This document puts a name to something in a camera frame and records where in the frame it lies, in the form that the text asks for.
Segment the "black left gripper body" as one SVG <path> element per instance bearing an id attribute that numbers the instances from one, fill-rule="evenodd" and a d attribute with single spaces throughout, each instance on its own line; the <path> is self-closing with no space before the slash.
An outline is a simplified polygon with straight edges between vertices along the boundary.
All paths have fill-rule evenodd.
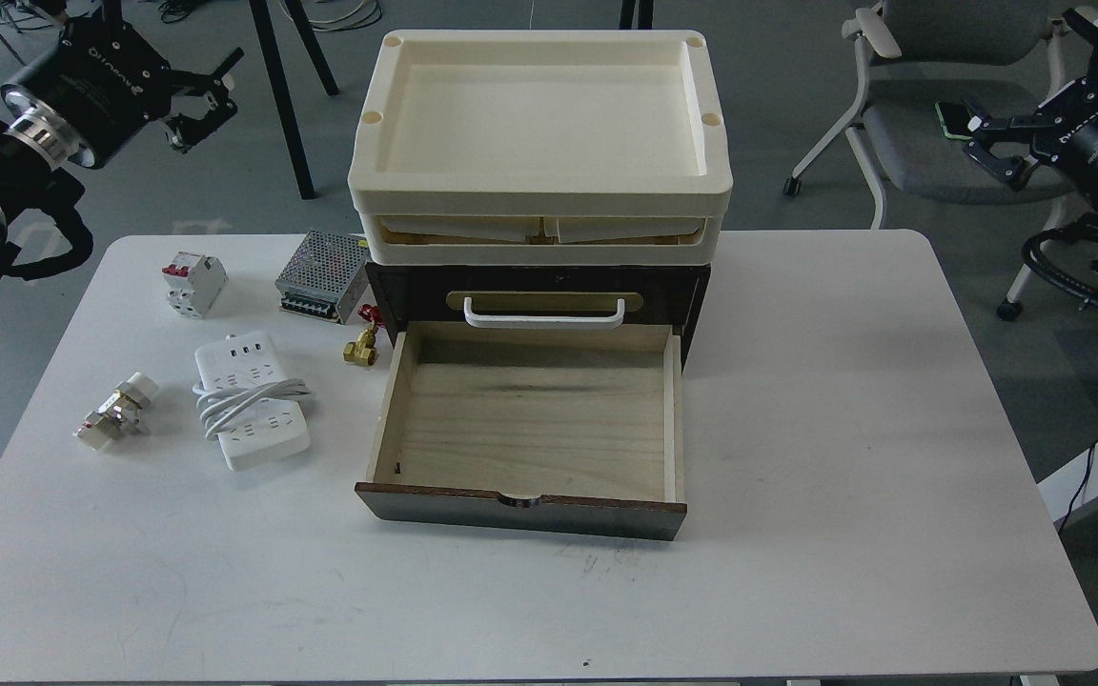
<path id="1" fill-rule="evenodd" d="M 1 88 L 13 114 L 8 139 L 49 170 L 100 169 L 147 123 L 169 114 L 183 88 L 169 61 L 126 23 L 58 16 L 55 45 Z"/>

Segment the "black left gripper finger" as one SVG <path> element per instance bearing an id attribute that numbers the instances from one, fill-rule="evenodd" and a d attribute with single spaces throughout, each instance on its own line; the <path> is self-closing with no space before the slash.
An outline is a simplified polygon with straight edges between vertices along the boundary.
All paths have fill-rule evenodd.
<path id="1" fill-rule="evenodd" d="M 189 117 L 188 114 L 176 113 L 166 117 L 166 127 L 169 130 L 167 138 L 173 151 L 191 151 L 197 144 L 205 140 L 214 131 L 221 130 L 238 112 L 227 90 L 209 90 L 199 95 L 204 95 L 208 101 L 209 108 L 204 116 L 195 119 Z"/>
<path id="2" fill-rule="evenodd" d="M 168 70 L 167 87 L 172 95 L 227 95 L 235 87 L 229 72 L 243 56 L 244 50 L 240 48 L 231 50 L 209 74 Z"/>

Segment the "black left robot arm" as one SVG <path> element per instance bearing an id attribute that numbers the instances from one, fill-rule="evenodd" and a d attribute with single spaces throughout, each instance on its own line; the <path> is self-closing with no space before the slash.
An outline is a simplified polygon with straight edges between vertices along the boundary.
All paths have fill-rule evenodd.
<path id="1" fill-rule="evenodd" d="M 188 151 L 236 114 L 227 74 L 244 52 L 216 70 L 176 70 L 116 12 L 65 19 L 57 43 L 1 88 L 11 122 L 0 120 L 0 252 L 19 213 L 46 213 L 69 250 L 8 275 L 40 279 L 78 268 L 94 239 L 77 212 L 83 185 L 64 170 L 101 169 L 153 121 L 163 121 L 176 151 Z"/>

